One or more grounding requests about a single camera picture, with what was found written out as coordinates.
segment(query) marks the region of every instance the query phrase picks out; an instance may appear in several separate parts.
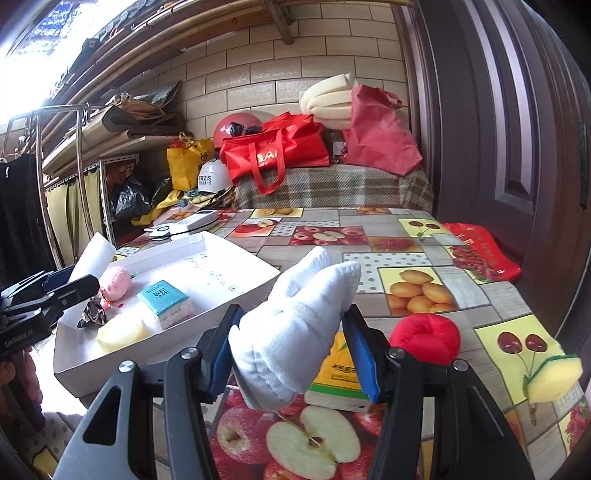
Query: pink bag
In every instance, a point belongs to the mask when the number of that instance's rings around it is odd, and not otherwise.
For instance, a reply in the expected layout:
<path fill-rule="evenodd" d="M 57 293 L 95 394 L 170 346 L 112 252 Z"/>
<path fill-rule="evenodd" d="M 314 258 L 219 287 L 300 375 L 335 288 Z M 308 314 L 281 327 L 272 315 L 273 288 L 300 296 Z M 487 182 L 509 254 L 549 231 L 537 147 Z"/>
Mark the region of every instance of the pink bag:
<path fill-rule="evenodd" d="M 396 95 L 359 85 L 351 95 L 351 130 L 342 163 L 373 167 L 396 175 L 412 172 L 423 159 L 413 135 L 394 111 L 402 107 Z"/>

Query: metal rack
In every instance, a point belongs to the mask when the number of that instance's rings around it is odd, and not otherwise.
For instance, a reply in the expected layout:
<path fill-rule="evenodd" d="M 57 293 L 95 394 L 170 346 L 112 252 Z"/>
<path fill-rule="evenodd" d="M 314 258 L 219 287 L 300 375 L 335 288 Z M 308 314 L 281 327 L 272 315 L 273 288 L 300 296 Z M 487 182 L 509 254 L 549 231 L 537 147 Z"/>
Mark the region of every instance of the metal rack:
<path fill-rule="evenodd" d="M 13 116 L 7 126 L 6 134 L 4 136 L 4 143 L 2 145 L 2 152 L 4 152 L 8 145 L 8 137 L 10 135 L 12 124 L 15 120 L 19 120 L 21 118 L 27 119 L 27 125 L 30 125 L 33 117 L 35 118 L 35 157 L 37 163 L 37 188 L 39 194 L 39 200 L 41 202 L 41 215 L 43 217 L 43 226 L 45 228 L 45 232 L 47 235 L 47 241 L 49 242 L 49 247 L 51 249 L 51 254 L 53 256 L 53 260 L 56 263 L 56 267 L 61 269 L 64 267 L 61 261 L 61 255 L 59 249 L 56 244 L 56 239 L 53 234 L 53 229 L 51 227 L 51 219 L 49 217 L 49 210 L 47 209 L 47 198 L 45 196 L 45 187 L 43 183 L 43 152 L 41 149 L 41 132 L 42 132 L 42 123 L 41 118 L 43 115 L 48 113 L 59 113 L 59 112 L 76 112 L 76 167 L 77 167 L 77 175 L 79 178 L 78 181 L 78 188 L 80 192 L 80 197 L 82 200 L 82 211 L 84 214 L 84 222 L 86 225 L 86 230 L 88 232 L 89 238 L 92 238 L 94 234 L 94 230 L 92 228 L 92 223 L 90 221 L 90 210 L 88 208 L 88 199 L 86 197 L 86 185 L 84 182 L 84 168 L 82 166 L 82 123 L 83 120 L 88 120 L 90 117 L 90 112 L 96 109 L 104 108 L 104 105 L 91 105 L 90 103 L 76 103 L 71 105 L 51 105 L 38 108 L 31 112 L 22 113 L 20 115 Z"/>

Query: beige curtain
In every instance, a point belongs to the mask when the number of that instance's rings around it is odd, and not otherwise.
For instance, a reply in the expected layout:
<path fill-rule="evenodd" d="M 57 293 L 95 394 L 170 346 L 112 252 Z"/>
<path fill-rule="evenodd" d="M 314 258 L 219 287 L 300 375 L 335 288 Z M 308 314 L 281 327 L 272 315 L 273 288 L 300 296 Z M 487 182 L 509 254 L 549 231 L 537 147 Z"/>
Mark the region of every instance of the beige curtain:
<path fill-rule="evenodd" d="M 93 231 L 103 232 L 99 172 L 84 175 Z M 57 244 L 66 266 L 74 264 L 90 241 L 82 212 L 78 179 L 47 192 L 47 206 Z"/>

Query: white device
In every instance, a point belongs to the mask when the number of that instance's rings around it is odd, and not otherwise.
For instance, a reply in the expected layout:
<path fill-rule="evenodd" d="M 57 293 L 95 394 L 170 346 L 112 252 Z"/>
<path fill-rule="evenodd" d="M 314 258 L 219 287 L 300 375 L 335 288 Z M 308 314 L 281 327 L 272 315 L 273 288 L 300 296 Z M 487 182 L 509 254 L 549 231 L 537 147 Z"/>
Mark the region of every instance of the white device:
<path fill-rule="evenodd" d="M 184 218 L 175 223 L 161 223 L 157 226 L 145 228 L 144 231 L 150 232 L 150 238 L 165 238 L 172 237 L 173 240 L 184 238 L 189 235 L 189 232 L 201 232 L 212 226 L 219 218 L 220 212 L 218 210 L 201 210 L 194 213 L 187 218 Z"/>

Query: cardboard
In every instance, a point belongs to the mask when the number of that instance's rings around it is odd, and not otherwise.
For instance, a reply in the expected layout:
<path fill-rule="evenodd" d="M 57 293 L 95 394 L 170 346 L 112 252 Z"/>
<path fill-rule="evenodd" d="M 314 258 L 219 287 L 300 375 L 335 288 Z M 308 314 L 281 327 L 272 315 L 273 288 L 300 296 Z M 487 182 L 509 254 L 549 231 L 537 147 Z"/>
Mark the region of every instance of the cardboard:
<path fill-rule="evenodd" d="M 279 275 L 263 260 L 208 232 L 150 248 L 111 266 L 137 275 L 121 300 L 124 306 L 110 310 L 108 318 L 134 311 L 137 293 L 158 280 L 186 293 L 195 315 L 164 331 L 146 322 L 154 335 L 105 355 L 95 340 L 97 328 L 77 328 L 77 316 L 67 310 L 57 326 L 53 367 L 56 378 L 76 397 L 100 390 L 123 360 L 149 365 L 196 345 L 205 330 L 219 325 L 231 303 L 249 310 L 266 300 Z"/>

